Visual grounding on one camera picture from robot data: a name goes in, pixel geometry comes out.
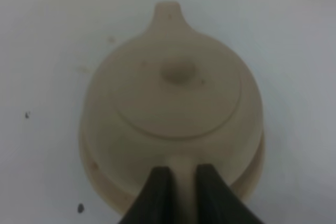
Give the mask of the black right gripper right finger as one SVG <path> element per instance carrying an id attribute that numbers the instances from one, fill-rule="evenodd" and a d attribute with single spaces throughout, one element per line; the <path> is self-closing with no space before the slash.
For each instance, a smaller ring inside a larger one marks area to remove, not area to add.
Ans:
<path id="1" fill-rule="evenodd" d="M 235 196 L 213 165 L 198 165 L 195 179 L 199 223 L 263 223 Z"/>

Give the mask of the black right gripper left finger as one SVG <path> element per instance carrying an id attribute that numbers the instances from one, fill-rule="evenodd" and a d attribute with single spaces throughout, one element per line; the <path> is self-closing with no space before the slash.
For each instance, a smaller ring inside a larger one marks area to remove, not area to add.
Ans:
<path id="1" fill-rule="evenodd" d="M 175 223 L 173 193 L 171 170 L 168 167 L 153 168 L 140 194 L 119 223 Z"/>

